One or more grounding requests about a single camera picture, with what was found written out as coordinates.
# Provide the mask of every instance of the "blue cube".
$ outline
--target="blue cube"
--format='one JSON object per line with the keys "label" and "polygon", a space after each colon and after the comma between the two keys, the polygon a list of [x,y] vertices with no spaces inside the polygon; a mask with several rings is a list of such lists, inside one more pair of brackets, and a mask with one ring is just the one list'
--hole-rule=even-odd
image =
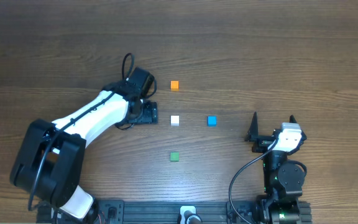
{"label": "blue cube", "polygon": [[208,116],[208,126],[209,127],[216,126],[216,116]]}

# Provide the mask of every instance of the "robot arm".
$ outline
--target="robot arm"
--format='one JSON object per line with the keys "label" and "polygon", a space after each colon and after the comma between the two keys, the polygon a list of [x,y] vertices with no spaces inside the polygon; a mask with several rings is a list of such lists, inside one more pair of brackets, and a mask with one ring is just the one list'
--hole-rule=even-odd
{"label": "robot arm", "polygon": [[157,123],[157,103],[146,100],[154,81],[137,67],[73,114],[30,124],[10,176],[13,185],[30,193],[29,210],[36,195],[83,223],[95,220],[98,203],[78,186],[85,148],[114,124]]}

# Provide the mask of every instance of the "wooden surface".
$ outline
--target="wooden surface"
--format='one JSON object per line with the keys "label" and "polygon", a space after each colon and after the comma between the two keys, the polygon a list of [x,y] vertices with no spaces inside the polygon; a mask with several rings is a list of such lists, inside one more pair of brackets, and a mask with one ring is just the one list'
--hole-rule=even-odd
{"label": "wooden surface", "polygon": [[[314,222],[358,223],[358,1],[343,0],[0,1],[0,222],[35,220],[9,183],[28,125],[91,101],[127,52],[158,80],[159,124],[97,138],[81,175],[89,193],[227,201],[257,156],[243,141],[252,113],[262,134],[294,114],[308,140],[291,158],[308,166],[301,199]],[[233,196],[262,192],[258,163]]]}

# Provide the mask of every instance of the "cube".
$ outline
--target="cube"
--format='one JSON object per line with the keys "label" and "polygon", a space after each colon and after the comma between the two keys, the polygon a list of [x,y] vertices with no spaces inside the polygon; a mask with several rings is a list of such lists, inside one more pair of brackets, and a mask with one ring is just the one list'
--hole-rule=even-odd
{"label": "cube", "polygon": [[179,91],[179,81],[171,81],[171,91]]}
{"label": "cube", "polygon": [[216,126],[216,116],[208,116],[208,126],[209,127]]}
{"label": "cube", "polygon": [[179,116],[171,116],[171,126],[179,126]]}
{"label": "cube", "polygon": [[179,152],[171,152],[171,162],[179,162]]}

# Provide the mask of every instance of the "orange cube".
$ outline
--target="orange cube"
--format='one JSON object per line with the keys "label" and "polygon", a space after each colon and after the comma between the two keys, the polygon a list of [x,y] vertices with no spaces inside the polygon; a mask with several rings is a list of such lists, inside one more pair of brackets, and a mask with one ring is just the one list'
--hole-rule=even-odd
{"label": "orange cube", "polygon": [[179,91],[179,81],[171,81],[171,91]]}

